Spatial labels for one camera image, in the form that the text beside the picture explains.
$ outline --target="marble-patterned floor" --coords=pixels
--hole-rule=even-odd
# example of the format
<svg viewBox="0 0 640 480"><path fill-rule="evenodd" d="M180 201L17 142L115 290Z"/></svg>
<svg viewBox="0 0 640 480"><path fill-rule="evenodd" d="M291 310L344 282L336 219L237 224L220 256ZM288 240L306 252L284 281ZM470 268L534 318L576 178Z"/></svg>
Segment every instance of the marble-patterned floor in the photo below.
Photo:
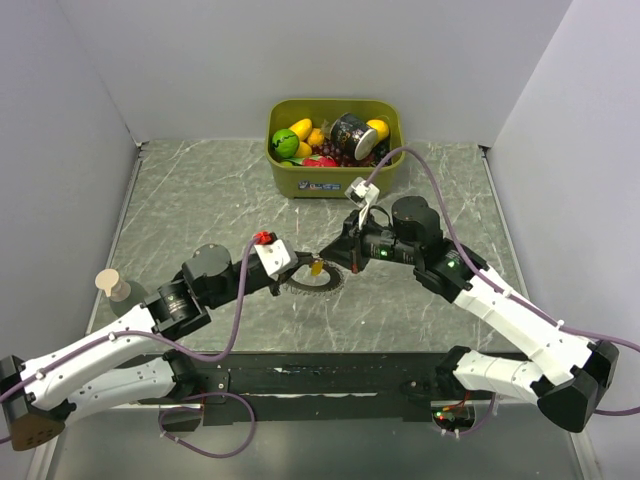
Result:
<svg viewBox="0 0 640 480"><path fill-rule="evenodd" d="M518 280L481 152L471 144L412 144L433 168L460 239L514 287ZM226 246L234 261L259 230L272 230L297 250L318 251L353 209L347 199L287 199L276 190L264 144L250 140L160 140L143 146L142 165L120 232L112 266L147 289L171 280L194 250ZM436 205L419 164L407 157L389 208L405 195ZM333 296L267 291L244 304L236 350L446 351L468 345L484 351L514 347L472 315L420 286L411 268L371 262L359 275L345 272ZM212 322L182 341L201 351L227 342L235 303L211 312ZM96 330L115 316L104 298Z"/></svg>

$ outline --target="green ball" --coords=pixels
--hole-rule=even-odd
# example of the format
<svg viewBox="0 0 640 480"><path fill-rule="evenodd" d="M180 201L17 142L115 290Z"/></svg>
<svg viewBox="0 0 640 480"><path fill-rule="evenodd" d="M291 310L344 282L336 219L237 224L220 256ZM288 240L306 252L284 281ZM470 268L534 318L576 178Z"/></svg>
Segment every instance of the green ball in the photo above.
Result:
<svg viewBox="0 0 640 480"><path fill-rule="evenodd" d="M271 146L282 158L293 157L299 145L300 139L288 128L278 130L273 134L273 138L271 139Z"/></svg>

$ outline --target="black can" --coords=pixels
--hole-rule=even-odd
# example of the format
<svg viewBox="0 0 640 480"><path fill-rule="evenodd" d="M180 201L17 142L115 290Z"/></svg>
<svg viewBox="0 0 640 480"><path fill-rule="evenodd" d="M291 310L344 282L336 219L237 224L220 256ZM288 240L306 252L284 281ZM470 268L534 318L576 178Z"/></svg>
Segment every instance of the black can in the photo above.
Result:
<svg viewBox="0 0 640 480"><path fill-rule="evenodd" d="M377 141L378 132L352 113L345 113L331 127L331 142L356 161L369 155Z"/></svg>

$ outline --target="bin label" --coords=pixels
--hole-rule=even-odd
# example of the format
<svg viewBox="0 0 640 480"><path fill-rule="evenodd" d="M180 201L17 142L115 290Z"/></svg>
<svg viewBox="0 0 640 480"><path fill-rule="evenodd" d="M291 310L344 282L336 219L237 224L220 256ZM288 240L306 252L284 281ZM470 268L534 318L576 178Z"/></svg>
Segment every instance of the bin label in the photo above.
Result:
<svg viewBox="0 0 640 480"><path fill-rule="evenodd" d="M298 190L340 190L339 183L313 183L309 180L298 182Z"/></svg>

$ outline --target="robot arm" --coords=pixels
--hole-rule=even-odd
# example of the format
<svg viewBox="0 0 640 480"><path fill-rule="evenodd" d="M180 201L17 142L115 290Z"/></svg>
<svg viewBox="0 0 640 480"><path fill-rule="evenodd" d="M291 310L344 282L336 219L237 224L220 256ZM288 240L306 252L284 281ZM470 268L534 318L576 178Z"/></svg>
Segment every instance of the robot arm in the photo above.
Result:
<svg viewBox="0 0 640 480"><path fill-rule="evenodd" d="M273 234L258 237L256 253L246 259L244 295L265 287L278 295L282 283L315 261ZM207 308L236 299L240 270L241 262L232 264L226 248L204 245L173 281L110 325L39 358L1 360L0 393L14 450L34 448L65 425L115 405L145 398L179 400L192 393L189 359L162 340L189 335L210 322ZM164 352L145 364L115 368L144 354ZM67 356L72 358L61 361Z"/></svg>
<svg viewBox="0 0 640 480"><path fill-rule="evenodd" d="M456 396L466 390L486 390L516 397L537 404L556 425L582 431L611 384L617 348L545 322L513 301L519 295L482 258L463 247L475 267L504 289L496 292L444 238L439 214L424 198L401 198L389 215L372 205L377 194L371 188L375 186L359 179L347 191L359 209L344 221L340 236L320 252L322 258L353 273L361 272L370 259L412 265L425 288L476 315L529 359L519 362L454 347L438 369L441 389ZM368 215L374 209L387 216L388 225Z"/></svg>

